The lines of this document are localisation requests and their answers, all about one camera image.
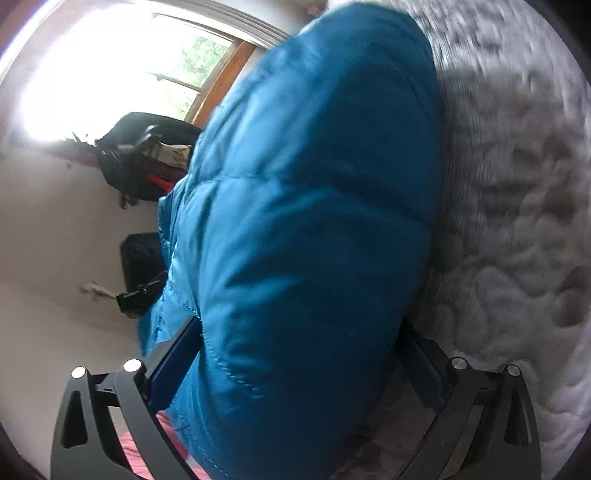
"tree foliage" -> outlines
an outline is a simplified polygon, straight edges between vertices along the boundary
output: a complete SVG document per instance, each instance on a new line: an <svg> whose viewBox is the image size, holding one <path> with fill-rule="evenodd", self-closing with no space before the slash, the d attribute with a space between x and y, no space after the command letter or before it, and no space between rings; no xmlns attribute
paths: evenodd
<svg viewBox="0 0 591 480"><path fill-rule="evenodd" d="M162 74L195 87L202 87L217 63L228 50L228 43L205 38L197 28L186 28L183 42L174 53L174 63ZM195 98L195 92L180 85L169 87L168 100L184 118Z"/></svg>

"white wall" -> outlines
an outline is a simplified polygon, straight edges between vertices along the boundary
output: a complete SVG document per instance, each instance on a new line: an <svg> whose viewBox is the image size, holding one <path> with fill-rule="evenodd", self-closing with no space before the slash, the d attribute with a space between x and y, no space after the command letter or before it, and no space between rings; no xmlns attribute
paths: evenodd
<svg viewBox="0 0 591 480"><path fill-rule="evenodd" d="M306 9L293 0L217 0L253 17L260 18L291 35L297 34L310 19Z"/></svg>
<svg viewBox="0 0 591 480"><path fill-rule="evenodd" d="M116 370L137 354L135 322L79 286L122 291L119 243L154 229L155 204L120 210L94 168L31 149L0 157L0 420L45 475L70 371Z"/></svg>

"window frame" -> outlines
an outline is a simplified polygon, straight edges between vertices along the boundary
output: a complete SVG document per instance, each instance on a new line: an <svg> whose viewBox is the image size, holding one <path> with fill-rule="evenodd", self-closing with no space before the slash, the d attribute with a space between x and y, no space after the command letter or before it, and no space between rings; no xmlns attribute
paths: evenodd
<svg viewBox="0 0 591 480"><path fill-rule="evenodd" d="M173 77L169 77L169 76L161 74L161 73L146 72L148 75L154 76L158 81L166 81L166 82L175 83L176 85L180 85L182 87L185 87L185 88L188 88L188 89L191 89L191 90L197 92L195 100L191 104L191 107L189 107L189 110L187 111L187 114L185 115L185 117L182 119L184 122L192 123L193 119L197 115L197 112L199 111L199 107L201 106L204 98L206 98L207 94L211 91L211 89L213 88L213 86L215 84L216 79L219 77L220 73L226 67L228 62L232 59L232 57L234 56L234 54L236 53L236 51L238 50L238 48L240 47L240 45L242 44L243 41L240 40L239 38L234 37L233 35L230 35L228 33L217 30L216 28L208 27L207 25L203 25L198 22L193 22L193 21L187 20L185 18L175 17L174 15L167 15L167 14L162 14L162 13L154 13L154 16L152 18L154 19L157 17L172 18L174 20L178 20L182 23L185 23L185 24L190 25L194 28L197 28L198 30L203 30L203 31L211 33L217 37L223 38L224 40L228 40L228 41L232 42L230 47L226 50L226 53L216 63L215 67L213 68L213 70L211 71L211 73L209 74L209 76L207 77L205 82L203 82L203 85L201 87L195 87L195 85L191 85L189 83L183 82L182 80L178 80L178 79L175 79Z"/></svg>

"black bag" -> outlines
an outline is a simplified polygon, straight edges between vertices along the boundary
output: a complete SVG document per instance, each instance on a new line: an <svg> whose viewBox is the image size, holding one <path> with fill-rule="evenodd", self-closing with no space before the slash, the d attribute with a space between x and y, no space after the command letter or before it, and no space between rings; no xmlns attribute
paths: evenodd
<svg viewBox="0 0 591 480"><path fill-rule="evenodd" d="M138 200L156 202L182 179L187 171L147 157L141 149L154 142L169 145L195 144L202 130L181 120L151 113L125 115L103 138L96 141L100 170L106 182L121 192L121 208ZM120 145L133 145L122 152Z"/></svg>

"quilted fabric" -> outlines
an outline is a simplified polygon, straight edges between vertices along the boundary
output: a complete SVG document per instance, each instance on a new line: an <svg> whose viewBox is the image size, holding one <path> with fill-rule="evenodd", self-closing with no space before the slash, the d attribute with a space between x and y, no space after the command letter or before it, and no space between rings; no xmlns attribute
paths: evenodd
<svg viewBox="0 0 591 480"><path fill-rule="evenodd" d="M161 200L168 283L139 333L147 353L201 318L168 415L212 479L334 470L424 279L440 109L416 23L355 5L270 52L210 120Z"/></svg>
<svg viewBox="0 0 591 480"><path fill-rule="evenodd" d="M591 421L591 88L524 0L378 3L429 38L444 98L442 209L415 325L474 367L521 367L552 478ZM383 420L372 466L346 467L356 478L395 472L379 460L401 453L384 434L400 422Z"/></svg>

